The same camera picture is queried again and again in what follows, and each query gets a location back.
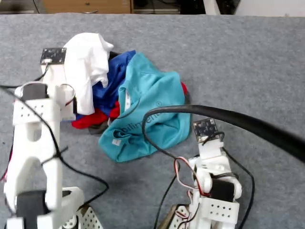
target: gray table surface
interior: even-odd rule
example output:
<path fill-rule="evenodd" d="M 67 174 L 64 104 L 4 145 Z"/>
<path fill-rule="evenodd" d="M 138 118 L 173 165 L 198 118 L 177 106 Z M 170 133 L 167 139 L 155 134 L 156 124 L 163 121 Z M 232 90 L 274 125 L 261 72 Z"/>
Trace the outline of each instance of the gray table surface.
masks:
<path fill-rule="evenodd" d="M 114 51 L 136 49 L 163 71 L 177 71 L 193 104 L 252 115 L 298 135 L 305 126 L 305 18 L 140 15 L 0 16 L 0 82 L 19 84 L 36 78 L 44 47 L 61 47 L 80 32 L 98 32 Z M 0 171 L 6 167 L 12 138 L 12 98 L 0 94 Z M 218 122 L 231 154 L 256 178 L 253 209 L 246 229 L 305 228 L 305 166 L 251 133 Z M 110 190 L 92 206 L 106 229 L 153 227 L 160 199 L 173 175 L 172 160 L 160 153 L 116 164 L 87 130 L 61 125 L 64 157 L 73 166 L 106 179 Z M 170 150 L 197 153 L 193 133 Z M 241 219 L 249 201 L 250 178 L 232 163 L 243 185 Z M 42 169 L 32 170 L 27 188 L 44 187 Z M 190 180 L 190 172 L 182 171 Z M 78 186 L 86 198 L 102 187 L 64 169 L 64 185 Z M 185 189 L 174 184 L 161 218 L 172 204 L 187 203 Z M 0 227 L 9 216 L 0 197 Z"/>

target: drawer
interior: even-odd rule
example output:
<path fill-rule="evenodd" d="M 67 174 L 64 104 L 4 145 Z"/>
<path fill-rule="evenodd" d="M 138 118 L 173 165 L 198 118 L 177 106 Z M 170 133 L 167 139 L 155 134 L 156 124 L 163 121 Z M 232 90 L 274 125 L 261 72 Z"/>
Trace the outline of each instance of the drawer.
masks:
<path fill-rule="evenodd" d="M 47 13 L 131 13 L 130 0 L 44 0 Z"/>

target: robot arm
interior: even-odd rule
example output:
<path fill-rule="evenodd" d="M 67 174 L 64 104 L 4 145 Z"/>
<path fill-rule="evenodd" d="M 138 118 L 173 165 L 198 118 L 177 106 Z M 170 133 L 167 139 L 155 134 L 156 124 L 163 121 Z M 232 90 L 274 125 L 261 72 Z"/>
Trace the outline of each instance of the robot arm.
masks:
<path fill-rule="evenodd" d="M 199 155 L 189 159 L 195 171 L 195 189 L 189 190 L 190 205 L 178 206 L 169 229 L 234 229 L 237 224 L 242 186 L 232 174 L 228 157 L 222 150 L 224 143 L 219 137 L 206 141 L 217 132 L 213 119 L 194 123 Z M 200 195 L 197 180 L 207 196 Z"/>
<path fill-rule="evenodd" d="M 57 144 L 60 122 L 75 118 L 73 90 L 63 86 L 65 49 L 44 49 L 42 70 L 48 67 L 43 82 L 29 82 L 15 91 L 50 126 Z M 7 229 L 58 229 L 73 217 L 84 203 L 77 187 L 62 188 L 62 165 L 56 154 L 49 128 L 19 100 L 14 103 L 14 142 L 4 193 L 13 216 Z M 47 177 L 46 190 L 25 191 L 24 185 L 35 160 Z"/>

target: teal t-shirt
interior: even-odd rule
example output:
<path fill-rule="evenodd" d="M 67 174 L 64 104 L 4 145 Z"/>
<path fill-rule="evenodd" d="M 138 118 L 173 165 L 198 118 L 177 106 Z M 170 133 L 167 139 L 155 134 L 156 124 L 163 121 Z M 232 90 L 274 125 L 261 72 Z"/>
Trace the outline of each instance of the teal t-shirt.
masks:
<path fill-rule="evenodd" d="M 126 99 L 131 102 L 127 109 Z M 116 162 L 152 154 L 156 149 L 144 139 L 141 130 L 144 114 L 156 107 L 183 105 L 184 101 L 179 74 L 160 72 L 137 52 L 130 60 L 125 82 L 119 88 L 120 116 L 102 134 L 99 146 Z M 163 149 L 184 141 L 189 131 L 190 114 L 154 114 L 146 121 L 148 136 Z"/>

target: white t-shirt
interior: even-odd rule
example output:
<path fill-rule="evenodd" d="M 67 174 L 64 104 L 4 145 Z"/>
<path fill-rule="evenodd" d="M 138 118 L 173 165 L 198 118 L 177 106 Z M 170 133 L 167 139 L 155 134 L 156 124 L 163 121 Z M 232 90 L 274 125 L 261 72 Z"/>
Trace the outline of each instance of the white t-shirt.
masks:
<path fill-rule="evenodd" d="M 113 45 L 98 33 L 80 33 L 71 38 L 64 63 L 66 82 L 75 90 L 77 113 L 94 113 L 92 86 L 101 81 L 107 87 L 108 59 Z"/>

